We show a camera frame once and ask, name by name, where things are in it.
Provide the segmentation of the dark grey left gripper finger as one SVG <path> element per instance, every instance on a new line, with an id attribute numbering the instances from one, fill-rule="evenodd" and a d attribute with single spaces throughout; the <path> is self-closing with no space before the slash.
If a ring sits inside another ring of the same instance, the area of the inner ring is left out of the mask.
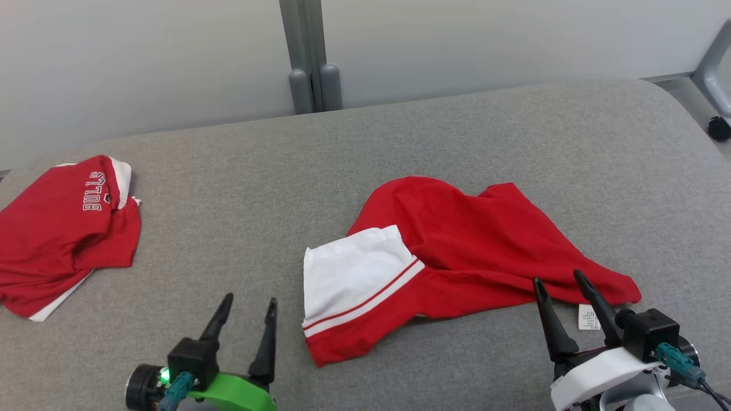
<path id="1" fill-rule="evenodd" d="M 233 301 L 234 294 L 232 292 L 228 292 L 223 297 L 223 300 L 217 307 L 216 312 L 212 315 L 208 325 L 204 328 L 203 333 L 199 336 L 199 340 L 216 341 L 216 343 L 219 341 L 220 333 L 228 320 Z"/>
<path id="2" fill-rule="evenodd" d="M 275 297 L 270 299 L 264 324 L 258 352 L 248 368 L 248 380 L 254 385 L 271 385 L 276 378 L 278 301 Z"/>

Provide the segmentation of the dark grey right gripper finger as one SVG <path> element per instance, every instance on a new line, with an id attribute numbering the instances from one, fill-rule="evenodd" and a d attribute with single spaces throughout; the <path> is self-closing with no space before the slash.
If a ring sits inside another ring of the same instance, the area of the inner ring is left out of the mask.
<path id="1" fill-rule="evenodd" d="M 592 305 L 596 319 L 600 323 L 601 330 L 605 334 L 605 346 L 611 346 L 611 348 L 620 346 L 621 333 L 618 332 L 616 323 L 614 323 L 616 312 L 613 307 L 611 307 L 601 292 L 593 286 L 581 270 L 574 270 L 574 278 L 583 297 L 585 297 L 590 305 Z"/>
<path id="2" fill-rule="evenodd" d="M 533 279 L 533 291 L 537 298 L 537 307 L 549 357 L 552 362 L 563 362 L 578 353 L 577 342 L 565 331 L 553 309 L 551 296 L 541 279 Z"/>

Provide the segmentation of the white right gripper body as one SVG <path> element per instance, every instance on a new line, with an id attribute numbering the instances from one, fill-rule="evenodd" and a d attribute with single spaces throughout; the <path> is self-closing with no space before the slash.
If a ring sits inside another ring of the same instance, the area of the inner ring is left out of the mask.
<path id="1" fill-rule="evenodd" d="M 676 411 L 665 395 L 676 373 L 656 359 L 642 362 L 624 348 L 577 366 L 551 385 L 556 411 Z"/>

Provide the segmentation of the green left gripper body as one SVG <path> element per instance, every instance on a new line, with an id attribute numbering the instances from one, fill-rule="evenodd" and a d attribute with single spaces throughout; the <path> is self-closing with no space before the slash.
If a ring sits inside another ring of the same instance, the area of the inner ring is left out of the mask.
<path id="1" fill-rule="evenodd" d="M 126 408 L 156 411 L 172 383 L 167 366 L 141 364 L 126 383 Z M 218 411 L 278 411 L 271 395 L 248 380 L 233 374 L 218 374 L 205 391 L 191 390 L 185 400 L 211 404 Z"/>

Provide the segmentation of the red numbered basketball jersey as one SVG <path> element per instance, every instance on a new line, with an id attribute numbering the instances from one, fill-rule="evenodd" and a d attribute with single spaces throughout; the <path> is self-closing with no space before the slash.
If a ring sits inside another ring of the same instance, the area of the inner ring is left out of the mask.
<path id="1" fill-rule="evenodd" d="M 517 185 L 467 195 L 409 176 L 374 190 L 345 237 L 305 251 L 302 328 L 321 368 L 365 356 L 417 316 L 533 302 L 536 278 L 560 301 L 585 304 L 576 270 L 613 306 L 642 299 L 632 278 L 583 255 Z"/>

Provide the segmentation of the red Bulls basketball shorts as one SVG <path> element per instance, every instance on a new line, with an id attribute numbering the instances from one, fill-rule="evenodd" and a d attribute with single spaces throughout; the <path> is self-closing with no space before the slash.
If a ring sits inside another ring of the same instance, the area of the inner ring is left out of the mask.
<path id="1" fill-rule="evenodd" d="M 106 155 L 46 171 L 0 210 L 0 304 L 41 323 L 99 269 L 133 264 L 131 166 Z"/>

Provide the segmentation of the grey chair base leg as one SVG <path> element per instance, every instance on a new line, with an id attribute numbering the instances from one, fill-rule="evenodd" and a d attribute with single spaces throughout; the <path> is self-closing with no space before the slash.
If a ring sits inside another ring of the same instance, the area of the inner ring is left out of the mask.
<path id="1" fill-rule="evenodd" d="M 731 94 L 720 82 L 720 65 L 731 49 L 731 18 L 729 18 L 706 51 L 691 76 L 691 81 L 723 119 L 731 119 Z"/>

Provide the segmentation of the grey partition post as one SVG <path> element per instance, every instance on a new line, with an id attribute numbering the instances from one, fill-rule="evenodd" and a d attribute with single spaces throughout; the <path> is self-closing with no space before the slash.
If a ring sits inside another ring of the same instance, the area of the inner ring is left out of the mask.
<path id="1" fill-rule="evenodd" d="M 343 108 L 340 70 L 327 62 L 322 0 L 278 0 L 291 71 L 295 114 Z"/>

